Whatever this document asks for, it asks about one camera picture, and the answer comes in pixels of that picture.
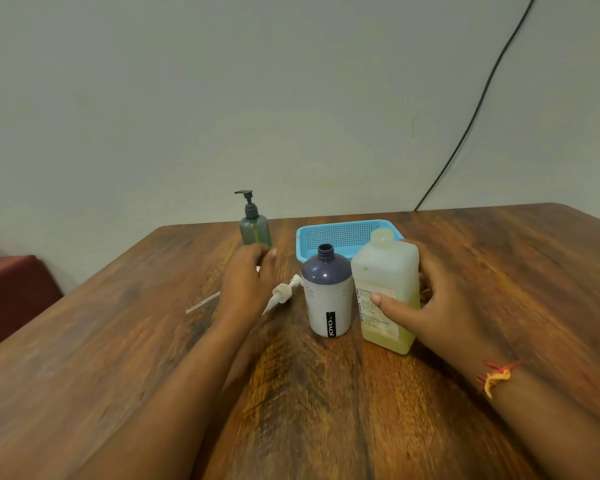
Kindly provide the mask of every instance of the orange thread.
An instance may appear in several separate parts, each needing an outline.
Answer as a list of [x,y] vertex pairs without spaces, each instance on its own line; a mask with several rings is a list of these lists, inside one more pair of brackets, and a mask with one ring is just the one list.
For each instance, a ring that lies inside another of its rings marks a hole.
[[484,389],[485,394],[489,399],[493,399],[491,395],[491,388],[495,387],[496,384],[500,381],[508,381],[511,379],[511,370],[515,369],[520,365],[520,362],[510,363],[509,365],[504,365],[503,367],[499,367],[496,364],[492,364],[491,362],[485,362],[489,367],[493,367],[495,371],[488,374],[487,377],[484,378],[482,376],[476,377],[478,382],[482,384],[481,390]]

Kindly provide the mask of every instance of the wood grain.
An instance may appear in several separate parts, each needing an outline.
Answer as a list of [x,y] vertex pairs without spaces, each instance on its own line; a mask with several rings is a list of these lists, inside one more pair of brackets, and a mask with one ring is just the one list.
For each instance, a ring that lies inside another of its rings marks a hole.
[[[600,220],[556,204],[271,222],[280,281],[303,225],[384,218],[465,280],[486,326],[600,416]],[[0,479],[64,479],[167,377],[215,307],[236,223],[157,229],[0,345]],[[309,328],[301,294],[269,317],[251,375],[226,393],[199,479],[543,478],[455,371]]]

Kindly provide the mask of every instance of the bottle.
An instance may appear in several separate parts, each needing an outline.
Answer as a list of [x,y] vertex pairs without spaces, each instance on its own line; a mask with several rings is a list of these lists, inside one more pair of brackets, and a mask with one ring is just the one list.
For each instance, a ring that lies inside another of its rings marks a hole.
[[251,203],[253,192],[250,190],[238,190],[236,194],[243,194],[247,199],[247,205],[244,206],[243,217],[240,221],[240,234],[242,243],[245,245],[253,244],[254,242],[263,242],[271,245],[271,233],[269,232],[269,220],[258,213],[256,204]]
[[302,266],[302,281],[309,325],[323,337],[339,337],[351,327],[353,278],[351,263],[330,244],[318,246],[318,254]]
[[376,229],[371,241],[351,261],[356,297],[360,311],[362,336],[365,340],[398,354],[406,354],[414,334],[387,318],[371,303],[371,293],[396,298],[412,308],[420,308],[418,248],[396,241],[391,229]]

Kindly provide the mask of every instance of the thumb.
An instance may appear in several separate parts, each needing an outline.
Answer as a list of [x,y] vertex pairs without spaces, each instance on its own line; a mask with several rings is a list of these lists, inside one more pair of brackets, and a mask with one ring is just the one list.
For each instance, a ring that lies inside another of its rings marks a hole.
[[419,310],[380,293],[373,293],[370,299],[375,306],[380,308],[380,311],[382,311],[387,318],[398,323],[398,325],[405,327],[412,334],[418,334],[420,323],[422,322],[422,316]]
[[276,285],[276,259],[278,257],[278,249],[270,249],[269,252],[262,259],[260,265],[260,280],[263,281],[269,290],[273,290]]

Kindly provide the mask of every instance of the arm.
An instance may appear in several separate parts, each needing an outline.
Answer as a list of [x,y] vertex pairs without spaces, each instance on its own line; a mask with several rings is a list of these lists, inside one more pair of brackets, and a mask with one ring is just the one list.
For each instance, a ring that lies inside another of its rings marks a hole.
[[[431,300],[415,310],[384,295],[371,300],[476,385],[489,368],[484,361],[513,362],[482,334],[477,313],[458,282],[421,243],[420,266]],[[492,389],[492,407],[556,479],[600,480],[600,419],[579,407],[524,365]]]
[[253,244],[236,252],[224,272],[213,325],[74,480],[189,478],[232,363],[271,297],[276,250],[267,251]]

